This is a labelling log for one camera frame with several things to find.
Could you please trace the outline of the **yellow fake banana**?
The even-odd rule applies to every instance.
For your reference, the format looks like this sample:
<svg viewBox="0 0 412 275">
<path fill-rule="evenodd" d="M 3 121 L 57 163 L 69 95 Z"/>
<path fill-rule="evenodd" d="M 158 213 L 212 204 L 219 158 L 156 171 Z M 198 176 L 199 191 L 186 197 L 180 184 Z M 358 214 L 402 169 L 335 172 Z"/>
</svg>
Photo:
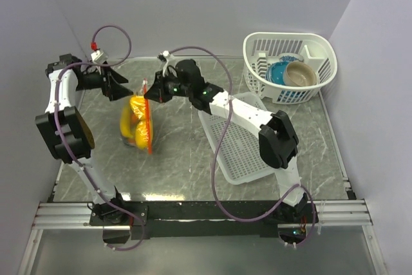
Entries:
<svg viewBox="0 0 412 275">
<path fill-rule="evenodd" d="M 133 110 L 130 108 L 129 101 L 127 100 L 123 105 L 120 116 L 120 133 L 123 137 L 128 139 L 134 137 L 133 130 L 131 129 L 133 115 Z"/>
</svg>

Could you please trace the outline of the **clear zip top bag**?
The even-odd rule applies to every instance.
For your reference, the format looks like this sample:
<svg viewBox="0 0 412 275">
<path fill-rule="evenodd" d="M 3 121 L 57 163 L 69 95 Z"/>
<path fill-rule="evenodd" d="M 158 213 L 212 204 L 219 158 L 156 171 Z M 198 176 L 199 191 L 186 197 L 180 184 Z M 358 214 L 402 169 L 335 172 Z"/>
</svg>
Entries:
<svg viewBox="0 0 412 275">
<path fill-rule="evenodd" d="M 147 79 L 143 79 L 140 90 L 139 90 L 137 93 L 134 93 L 132 96 L 134 96 L 134 95 L 141 95 L 141 96 L 144 97 L 144 93 L 145 93 L 147 90 L 148 90 Z M 126 99 L 126 101 L 127 101 L 127 100 L 129 101 L 132 96 L 128 96 L 128 98 Z M 152 120 L 152 116 L 151 116 L 151 109 L 150 109 L 150 106 L 149 106 L 149 101 L 148 101 L 147 99 L 146 99 L 146 101 L 147 101 L 147 103 L 148 103 L 149 116 L 145 119 L 145 121 L 146 121 L 146 127 L 149 128 L 149 121 Z M 123 137 L 123 136 L 120 134 L 121 137 L 122 137 L 123 142 L 124 142 L 126 145 L 132 146 L 132 147 L 136 147 L 136 144 L 135 144 L 135 128 L 136 128 L 136 125 L 137 125 L 140 121 L 141 121 L 141 120 L 137 120 L 134 115 L 132 116 L 131 129 L 133 130 L 133 136 L 134 136 L 132 139 L 125 138 L 125 137 Z M 141 150 L 147 151 L 147 152 L 151 155 L 151 154 L 153 153 L 152 143 L 149 144 L 149 147 L 148 147 L 147 149 L 141 149 Z"/>
</svg>

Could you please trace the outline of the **yellow fake bell pepper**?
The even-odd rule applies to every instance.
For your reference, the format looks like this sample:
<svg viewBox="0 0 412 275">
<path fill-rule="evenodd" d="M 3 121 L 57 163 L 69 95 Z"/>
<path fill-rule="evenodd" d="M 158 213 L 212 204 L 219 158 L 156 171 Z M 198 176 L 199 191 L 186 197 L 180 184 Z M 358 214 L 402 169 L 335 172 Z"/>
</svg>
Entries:
<svg viewBox="0 0 412 275">
<path fill-rule="evenodd" d="M 129 106 L 137 120 L 145 120 L 149 116 L 148 103 L 143 96 L 132 96 L 129 100 Z"/>
</svg>

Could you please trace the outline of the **yellow fake mango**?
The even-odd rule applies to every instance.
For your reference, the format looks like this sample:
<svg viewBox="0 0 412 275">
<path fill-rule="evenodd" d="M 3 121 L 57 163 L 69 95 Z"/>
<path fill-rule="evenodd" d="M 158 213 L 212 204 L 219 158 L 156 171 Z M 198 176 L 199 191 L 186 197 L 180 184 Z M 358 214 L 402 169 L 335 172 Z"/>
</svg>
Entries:
<svg viewBox="0 0 412 275">
<path fill-rule="evenodd" d="M 135 144 L 139 149 L 147 149 L 153 142 L 153 122 L 149 121 L 149 128 L 146 127 L 146 121 L 140 121 L 135 128 Z"/>
</svg>

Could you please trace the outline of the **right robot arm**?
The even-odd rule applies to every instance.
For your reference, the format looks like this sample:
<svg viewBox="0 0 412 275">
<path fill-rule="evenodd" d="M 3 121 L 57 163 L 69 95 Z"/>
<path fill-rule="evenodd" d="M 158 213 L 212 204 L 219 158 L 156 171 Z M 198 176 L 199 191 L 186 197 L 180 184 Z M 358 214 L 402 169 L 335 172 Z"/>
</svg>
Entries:
<svg viewBox="0 0 412 275">
<path fill-rule="evenodd" d="M 206 82 L 193 59 L 173 64 L 163 55 L 163 64 L 154 76 L 145 99 L 166 103 L 173 97 L 187 97 L 198 111 L 225 119 L 257 138 L 259 155 L 263 162 L 274 169 L 279 186 L 280 200 L 269 213 L 280 211 L 288 222 L 296 222 L 304 215 L 309 194 L 301 185 L 297 170 L 297 146 L 299 139 L 284 111 L 276 113 L 247 104 L 223 88 Z"/>
</svg>

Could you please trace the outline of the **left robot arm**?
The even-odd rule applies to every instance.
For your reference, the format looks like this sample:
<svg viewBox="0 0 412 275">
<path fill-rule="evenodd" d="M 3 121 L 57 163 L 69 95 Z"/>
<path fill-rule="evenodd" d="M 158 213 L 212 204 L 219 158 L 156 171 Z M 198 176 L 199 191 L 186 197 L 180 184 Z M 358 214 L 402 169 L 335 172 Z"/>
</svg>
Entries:
<svg viewBox="0 0 412 275">
<path fill-rule="evenodd" d="M 107 63 L 95 71 L 83 70 L 83 62 L 72 54 L 59 57 L 47 66 L 50 98 L 35 124 L 51 155 L 77 172 L 92 196 L 94 217 L 110 225 L 132 224 L 122 195 L 95 167 L 93 150 L 95 140 L 90 128 L 76 107 L 76 93 L 100 89 L 110 101 L 132 95 L 124 87 L 128 80 Z"/>
</svg>

